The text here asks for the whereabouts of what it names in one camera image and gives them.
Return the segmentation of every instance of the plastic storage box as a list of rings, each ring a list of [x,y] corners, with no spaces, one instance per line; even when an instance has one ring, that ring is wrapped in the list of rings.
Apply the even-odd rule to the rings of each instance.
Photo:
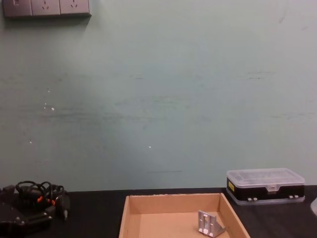
[[[304,185],[303,177],[285,168],[227,172],[227,192],[238,205],[302,202]]]

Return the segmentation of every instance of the metal bracket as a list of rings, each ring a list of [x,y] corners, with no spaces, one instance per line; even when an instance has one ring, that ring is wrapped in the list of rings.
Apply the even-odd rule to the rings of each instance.
[[[226,230],[217,222],[216,216],[203,211],[198,211],[198,224],[198,231],[212,238],[217,237]]]

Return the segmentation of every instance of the light switch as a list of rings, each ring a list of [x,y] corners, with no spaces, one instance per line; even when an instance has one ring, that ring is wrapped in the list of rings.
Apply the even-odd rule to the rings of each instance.
[[[6,17],[32,16],[31,0],[2,0]]]
[[[59,0],[61,15],[90,15],[89,0]]]
[[[31,0],[33,16],[60,15],[59,0]]]

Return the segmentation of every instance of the yellow label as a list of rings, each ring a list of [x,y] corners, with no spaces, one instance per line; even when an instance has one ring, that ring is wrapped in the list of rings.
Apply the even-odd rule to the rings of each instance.
[[[234,191],[234,186],[230,181],[228,182],[228,185],[229,185],[229,188],[231,188],[231,190]]]

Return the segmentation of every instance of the electrical outlet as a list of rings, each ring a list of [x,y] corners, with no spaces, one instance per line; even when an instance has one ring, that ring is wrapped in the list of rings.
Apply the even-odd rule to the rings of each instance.
[[[4,16],[32,16],[31,0],[2,0]]]
[[[90,15],[89,0],[60,0],[62,15]]]
[[[60,15],[59,0],[31,0],[33,16]]]

